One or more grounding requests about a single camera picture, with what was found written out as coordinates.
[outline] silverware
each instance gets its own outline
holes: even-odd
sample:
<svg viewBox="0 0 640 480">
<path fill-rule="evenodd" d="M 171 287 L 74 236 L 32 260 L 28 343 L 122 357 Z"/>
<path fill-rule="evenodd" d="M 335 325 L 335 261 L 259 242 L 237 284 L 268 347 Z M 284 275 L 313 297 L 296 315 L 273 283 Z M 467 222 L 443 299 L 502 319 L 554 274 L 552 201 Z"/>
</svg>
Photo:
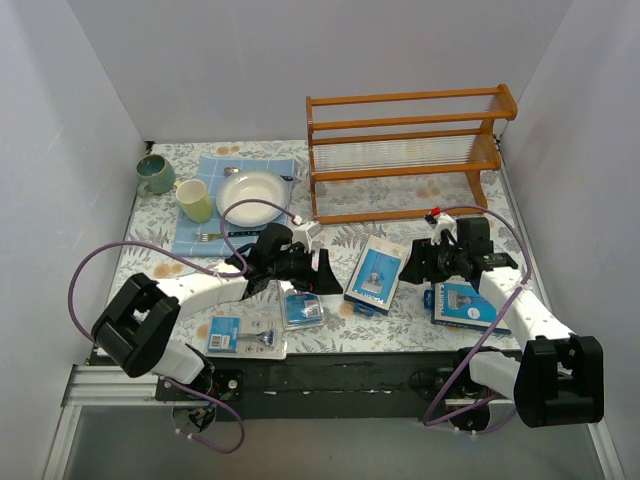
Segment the silverware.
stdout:
<svg viewBox="0 0 640 480">
<path fill-rule="evenodd" d="M 227 232 L 229 237 L 255 237 L 256 235 L 260 235 L 262 230 L 251 230 L 248 232 Z M 222 238 L 221 233 L 195 233 L 197 242 L 213 242 L 214 240 L 218 240 Z"/>
<path fill-rule="evenodd" d="M 234 173 L 238 173 L 241 172 L 242 170 L 240 170 L 237 167 L 224 167 L 224 174 L 228 177 L 229 175 L 233 175 Z M 282 177 L 283 180 L 286 180 L 287 182 L 293 182 L 293 177 L 291 175 L 280 175 L 280 177 Z"/>
</svg>

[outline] plate rim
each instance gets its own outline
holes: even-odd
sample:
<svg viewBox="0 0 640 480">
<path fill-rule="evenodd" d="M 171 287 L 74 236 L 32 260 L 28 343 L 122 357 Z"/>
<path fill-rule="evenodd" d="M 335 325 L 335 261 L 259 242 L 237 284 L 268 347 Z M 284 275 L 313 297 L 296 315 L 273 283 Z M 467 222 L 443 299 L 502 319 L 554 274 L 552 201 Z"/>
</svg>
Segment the plate rim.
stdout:
<svg viewBox="0 0 640 480">
<path fill-rule="evenodd" d="M 222 182 L 222 185 L 220 185 L 220 188 L 218 188 L 218 191 L 216 192 L 216 198 L 215 198 L 215 203 L 216 203 L 216 209 L 218 210 L 218 213 L 220 214 L 220 216 L 222 216 L 222 214 L 224 213 L 224 210 L 222 210 L 220 208 L 220 204 L 224 203 L 224 202 L 220 202 L 220 198 L 222 198 L 222 193 L 224 192 L 225 189 L 229 189 L 230 186 L 234 181 L 236 181 L 236 179 L 238 179 L 239 177 L 247 177 L 249 175 L 252 174 L 260 174 L 260 175 L 266 175 L 267 177 L 271 177 L 272 179 L 275 179 L 275 183 L 277 183 L 280 187 L 281 187 L 281 191 L 282 191 L 282 202 L 279 204 L 282 208 L 286 208 L 287 207 L 287 183 L 282 179 L 282 177 L 280 175 L 278 175 L 277 173 L 273 173 L 270 172 L 269 170 L 263 170 L 263 169 L 259 169 L 259 168 L 250 168 L 250 169 L 246 169 L 246 170 L 242 170 L 240 172 L 236 172 L 233 173 L 231 175 L 229 175 L 227 178 L 225 178 L 224 182 Z M 232 220 L 229 219 L 229 217 L 225 218 L 225 220 L 233 225 L 237 225 L 239 227 L 246 227 L 246 228 L 250 228 L 250 227 L 256 227 L 258 225 L 264 225 L 265 223 L 269 223 L 273 220 L 275 220 L 276 218 L 278 218 L 280 216 L 282 212 L 278 211 L 276 209 L 276 215 L 271 218 L 268 219 L 264 222 L 261 223 L 253 223 L 251 225 L 240 225 L 236 222 L 233 222 Z"/>
</svg>

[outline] mug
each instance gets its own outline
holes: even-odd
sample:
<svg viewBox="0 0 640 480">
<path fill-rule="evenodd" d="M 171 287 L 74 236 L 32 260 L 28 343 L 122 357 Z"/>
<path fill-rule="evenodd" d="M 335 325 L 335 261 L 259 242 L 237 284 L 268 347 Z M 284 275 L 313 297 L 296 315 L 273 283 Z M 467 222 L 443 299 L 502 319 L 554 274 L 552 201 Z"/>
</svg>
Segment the mug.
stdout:
<svg viewBox="0 0 640 480">
<path fill-rule="evenodd" d="M 168 192 L 176 181 L 176 173 L 162 155 L 147 155 L 136 166 L 138 195 L 143 198 Z"/>
<path fill-rule="evenodd" d="M 204 223 L 213 214 L 213 202 L 203 181 L 193 178 L 180 183 L 176 200 L 187 217 L 196 223 Z"/>
</svg>

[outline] wooden dish rack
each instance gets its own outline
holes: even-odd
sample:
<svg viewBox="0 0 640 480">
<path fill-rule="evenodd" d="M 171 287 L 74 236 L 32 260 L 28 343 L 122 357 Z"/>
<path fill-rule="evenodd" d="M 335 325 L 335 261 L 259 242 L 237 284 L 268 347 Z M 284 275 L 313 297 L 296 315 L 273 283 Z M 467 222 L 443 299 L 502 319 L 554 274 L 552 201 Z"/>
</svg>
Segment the wooden dish rack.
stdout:
<svg viewBox="0 0 640 480">
<path fill-rule="evenodd" d="M 317 113 L 320 107 L 441 99 L 458 99 L 457 102 L 464 102 L 467 101 L 465 97 L 487 97 L 486 103 L 482 102 L 486 107 L 466 110 L 464 105 L 460 108 L 458 103 L 457 113 L 440 112 L 422 116 L 314 122 L 314 113 Z M 517 111 L 518 107 L 511 92 L 503 84 L 492 88 L 465 90 L 334 98 L 307 97 L 307 135 L 314 218 L 323 224 L 334 224 L 423 217 L 429 211 L 428 208 L 338 215 L 318 214 L 316 191 L 322 182 L 405 175 L 463 172 L 471 187 L 475 203 L 486 207 L 487 199 L 480 184 L 480 172 L 498 170 L 501 165 L 500 154 L 493 140 L 493 125 L 496 120 L 513 120 Z M 449 128 L 456 122 L 478 124 L 473 123 L 473 128 Z M 397 130 L 414 125 L 428 125 L 429 130 L 321 138 L 321 135 L 336 130 L 359 129 L 359 133 L 362 133 L 364 129 L 392 127 Z M 452 213 L 459 215 L 474 212 L 459 209 Z"/>
</svg>

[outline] white plate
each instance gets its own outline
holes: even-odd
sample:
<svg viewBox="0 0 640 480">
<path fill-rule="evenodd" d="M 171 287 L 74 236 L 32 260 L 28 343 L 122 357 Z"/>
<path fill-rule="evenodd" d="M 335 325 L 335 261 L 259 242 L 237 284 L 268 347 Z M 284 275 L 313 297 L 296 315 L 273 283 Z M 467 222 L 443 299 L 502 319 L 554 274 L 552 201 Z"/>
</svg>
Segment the white plate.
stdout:
<svg viewBox="0 0 640 480">
<path fill-rule="evenodd" d="M 216 207 L 222 215 L 234 203 L 250 198 L 268 200 L 286 208 L 289 189 L 280 175 L 266 170 L 243 170 L 230 175 L 222 184 L 216 194 Z M 231 210 L 226 220 L 240 227 L 257 227 L 269 223 L 281 213 L 269 205 L 245 203 Z"/>
</svg>

